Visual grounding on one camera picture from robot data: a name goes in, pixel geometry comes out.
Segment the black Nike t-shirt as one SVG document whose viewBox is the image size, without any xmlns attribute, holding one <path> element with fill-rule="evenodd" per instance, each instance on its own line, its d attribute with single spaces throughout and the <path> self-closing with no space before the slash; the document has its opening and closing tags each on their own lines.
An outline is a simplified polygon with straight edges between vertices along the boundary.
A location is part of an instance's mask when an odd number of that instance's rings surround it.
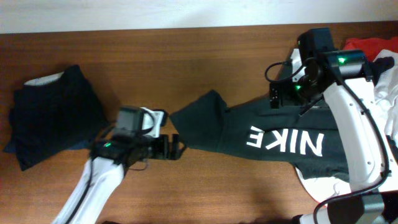
<svg viewBox="0 0 398 224">
<path fill-rule="evenodd" d="M 180 140 L 191 149 L 257 161 L 288 162 L 304 179 L 349 180 L 348 163 L 329 108 L 273 109 L 264 97 L 228 107 L 211 90 L 170 115 Z"/>
</svg>

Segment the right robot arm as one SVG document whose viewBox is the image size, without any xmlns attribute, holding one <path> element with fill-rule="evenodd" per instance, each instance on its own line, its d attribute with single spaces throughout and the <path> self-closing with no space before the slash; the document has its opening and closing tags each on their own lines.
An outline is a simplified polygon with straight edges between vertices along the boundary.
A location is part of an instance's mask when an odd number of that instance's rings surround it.
<svg viewBox="0 0 398 224">
<path fill-rule="evenodd" d="M 349 169 L 350 193 L 320 202 L 295 223 L 396 223 L 397 160 L 376 118 L 373 72 L 361 50 L 338 50 L 327 28 L 297 39 L 301 66 L 270 82 L 273 109 L 298 106 L 305 114 L 324 101 L 338 126 Z"/>
</svg>

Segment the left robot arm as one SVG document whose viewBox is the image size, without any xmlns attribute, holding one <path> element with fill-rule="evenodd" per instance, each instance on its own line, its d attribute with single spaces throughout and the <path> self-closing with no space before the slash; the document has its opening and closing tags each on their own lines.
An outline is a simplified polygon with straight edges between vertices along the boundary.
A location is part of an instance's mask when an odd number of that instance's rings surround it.
<svg viewBox="0 0 398 224">
<path fill-rule="evenodd" d="M 114 190 L 137 162 L 150 159 L 176 161 L 186 147 L 178 134 L 160 130 L 165 110 L 123 106 L 115 123 L 89 147 L 90 154 L 77 186 L 53 220 L 61 223 L 95 223 Z"/>
</svg>

